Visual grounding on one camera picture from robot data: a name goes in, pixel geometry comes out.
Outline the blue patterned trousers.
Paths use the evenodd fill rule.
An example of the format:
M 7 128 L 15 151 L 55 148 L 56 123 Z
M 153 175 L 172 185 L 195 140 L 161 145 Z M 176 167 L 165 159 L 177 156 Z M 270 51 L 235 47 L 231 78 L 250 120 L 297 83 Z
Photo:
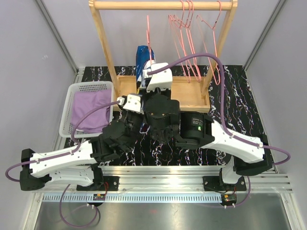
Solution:
M 143 123 L 141 125 L 140 133 L 148 133 L 150 125 L 146 120 L 145 103 L 148 100 L 149 93 L 146 89 L 151 81 L 151 76 L 147 75 L 147 72 L 152 71 L 152 65 L 155 64 L 155 55 L 153 51 L 149 51 L 148 46 L 138 46 L 136 52 L 136 89 L 137 94 L 141 97 L 141 105 L 143 110 Z

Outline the purple trousers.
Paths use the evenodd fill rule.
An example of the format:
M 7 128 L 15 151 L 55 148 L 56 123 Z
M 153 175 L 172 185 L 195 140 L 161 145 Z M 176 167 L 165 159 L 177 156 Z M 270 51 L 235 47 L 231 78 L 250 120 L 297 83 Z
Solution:
M 111 102 L 111 90 L 95 92 L 76 92 L 72 103 L 71 124 L 75 128 L 88 112 Z M 84 133 L 101 133 L 110 120 L 110 107 L 105 107 L 89 115 L 77 127 Z

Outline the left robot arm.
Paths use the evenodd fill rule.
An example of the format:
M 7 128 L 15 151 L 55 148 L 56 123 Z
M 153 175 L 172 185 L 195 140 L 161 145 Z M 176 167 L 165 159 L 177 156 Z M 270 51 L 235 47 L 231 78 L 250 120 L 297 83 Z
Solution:
M 23 191 L 35 191 L 46 184 L 66 180 L 69 184 L 99 190 L 104 185 L 97 164 L 120 158 L 121 152 L 134 149 L 143 114 L 126 111 L 122 118 L 103 128 L 102 134 L 76 148 L 37 153 L 24 149 L 21 154 L 22 170 L 19 184 Z

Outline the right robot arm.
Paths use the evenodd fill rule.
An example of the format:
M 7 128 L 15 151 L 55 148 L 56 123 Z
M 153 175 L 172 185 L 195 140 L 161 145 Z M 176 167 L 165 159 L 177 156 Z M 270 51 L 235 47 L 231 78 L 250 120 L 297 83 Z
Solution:
M 179 108 L 179 101 L 156 89 L 143 97 L 143 110 L 151 138 L 160 144 L 174 141 L 182 149 L 213 149 L 231 155 L 219 176 L 204 182 L 205 190 L 233 191 L 245 176 L 255 176 L 272 168 L 272 154 L 265 149 L 265 135 L 249 137 L 224 128 L 200 112 Z

